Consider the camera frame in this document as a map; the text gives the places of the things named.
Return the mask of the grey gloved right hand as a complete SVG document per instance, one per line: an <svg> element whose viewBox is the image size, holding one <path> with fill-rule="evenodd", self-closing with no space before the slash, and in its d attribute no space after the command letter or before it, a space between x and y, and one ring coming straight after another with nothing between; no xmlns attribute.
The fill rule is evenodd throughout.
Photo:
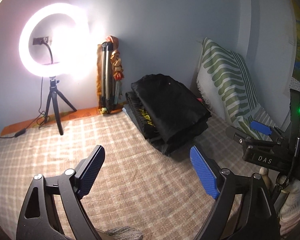
<svg viewBox="0 0 300 240"><path fill-rule="evenodd" d="M294 179L283 193L288 194L288 197L279 210L280 235L292 231L300 221L300 181Z"/></svg>

